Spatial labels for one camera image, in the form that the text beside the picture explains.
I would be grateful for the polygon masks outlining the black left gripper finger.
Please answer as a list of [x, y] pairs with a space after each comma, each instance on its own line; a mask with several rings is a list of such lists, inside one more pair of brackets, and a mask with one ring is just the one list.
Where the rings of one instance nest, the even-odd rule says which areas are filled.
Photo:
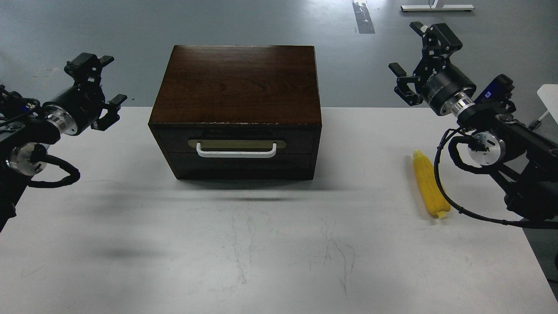
[[86, 85], [99, 87], [103, 68], [113, 61], [113, 56], [105, 55], [98, 58], [95, 54], [82, 52], [74, 60], [66, 63], [64, 72], [74, 80], [76, 87]]
[[98, 117], [90, 126], [93, 130], [106, 131], [109, 127], [120, 120], [118, 114], [121, 104], [127, 99], [126, 95], [116, 95], [108, 103], [103, 103], [101, 109], [106, 110], [106, 114]]

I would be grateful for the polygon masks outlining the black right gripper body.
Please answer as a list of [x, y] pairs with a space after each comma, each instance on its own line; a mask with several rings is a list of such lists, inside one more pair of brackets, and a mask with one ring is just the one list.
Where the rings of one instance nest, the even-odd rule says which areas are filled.
[[417, 93], [427, 102], [438, 116], [448, 115], [444, 104], [459, 92], [471, 97], [476, 91], [476, 84], [455, 65], [447, 65], [436, 74], [421, 78], [416, 87]]

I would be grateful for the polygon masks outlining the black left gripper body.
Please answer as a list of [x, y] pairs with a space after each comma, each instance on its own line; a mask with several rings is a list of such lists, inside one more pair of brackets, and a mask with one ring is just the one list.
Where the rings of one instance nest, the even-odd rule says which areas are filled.
[[100, 117], [105, 95], [100, 87], [88, 89], [85, 87], [71, 87], [53, 100], [45, 102], [43, 108], [52, 112], [64, 110], [71, 117], [71, 127], [65, 134], [75, 137], [87, 129]]

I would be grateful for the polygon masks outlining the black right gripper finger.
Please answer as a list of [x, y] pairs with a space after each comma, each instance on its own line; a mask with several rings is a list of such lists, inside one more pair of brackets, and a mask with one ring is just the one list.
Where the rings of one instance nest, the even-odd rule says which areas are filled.
[[411, 22], [410, 28], [421, 37], [422, 58], [416, 70], [441, 70], [450, 64], [450, 56], [459, 51], [463, 44], [445, 23], [426, 25]]
[[420, 105], [423, 102], [423, 97], [414, 92], [409, 84], [421, 83], [421, 78], [416, 75], [407, 75], [398, 62], [391, 62], [388, 65], [389, 70], [396, 76], [396, 87], [394, 92], [407, 103], [409, 106]]

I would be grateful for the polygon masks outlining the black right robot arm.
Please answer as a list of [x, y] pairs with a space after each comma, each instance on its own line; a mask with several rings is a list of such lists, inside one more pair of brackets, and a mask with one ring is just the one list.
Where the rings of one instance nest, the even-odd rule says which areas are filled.
[[[459, 213], [481, 221], [523, 229], [556, 230], [557, 144], [514, 118], [513, 81], [500, 74], [472, 99], [476, 85], [450, 61], [463, 44], [445, 23], [410, 23], [421, 38], [421, 60], [411, 75], [397, 62], [394, 92], [409, 106], [427, 103], [438, 116], [454, 115], [457, 129], [442, 136], [434, 159], [435, 184]], [[440, 181], [441, 152], [448, 148], [463, 171], [490, 176], [503, 189], [508, 211], [523, 218], [507, 221], [479, 215], [455, 203]]]

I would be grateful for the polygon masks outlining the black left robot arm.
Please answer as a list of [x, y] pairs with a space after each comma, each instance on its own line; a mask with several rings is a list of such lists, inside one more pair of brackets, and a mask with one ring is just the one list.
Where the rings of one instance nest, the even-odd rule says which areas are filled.
[[81, 53], [64, 68], [74, 84], [44, 103], [1, 86], [1, 227], [17, 215], [16, 204], [27, 187], [60, 188], [80, 179], [80, 171], [50, 155], [48, 147], [63, 134], [75, 137], [87, 128], [105, 131], [119, 121], [127, 96], [106, 101], [100, 84], [103, 68], [113, 61], [113, 56]]

